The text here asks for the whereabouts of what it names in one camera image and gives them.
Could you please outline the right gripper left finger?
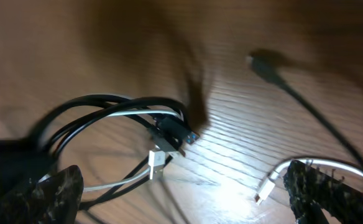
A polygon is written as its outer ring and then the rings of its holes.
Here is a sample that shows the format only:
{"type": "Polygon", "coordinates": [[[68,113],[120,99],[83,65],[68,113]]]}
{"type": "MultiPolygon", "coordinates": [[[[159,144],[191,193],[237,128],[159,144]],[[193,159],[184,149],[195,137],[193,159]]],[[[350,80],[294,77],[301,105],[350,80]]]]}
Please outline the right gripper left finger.
{"type": "Polygon", "coordinates": [[[0,223],[73,223],[83,185],[76,165],[41,182],[29,179],[0,196],[0,223]]]}

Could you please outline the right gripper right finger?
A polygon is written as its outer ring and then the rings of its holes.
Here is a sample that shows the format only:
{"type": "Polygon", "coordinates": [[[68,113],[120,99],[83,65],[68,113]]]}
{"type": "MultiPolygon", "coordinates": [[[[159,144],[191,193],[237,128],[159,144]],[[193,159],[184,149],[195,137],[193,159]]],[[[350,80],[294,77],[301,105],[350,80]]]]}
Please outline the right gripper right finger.
{"type": "Polygon", "coordinates": [[[340,223],[363,223],[363,193],[300,161],[283,177],[297,223],[327,223],[322,210],[340,223]]]}

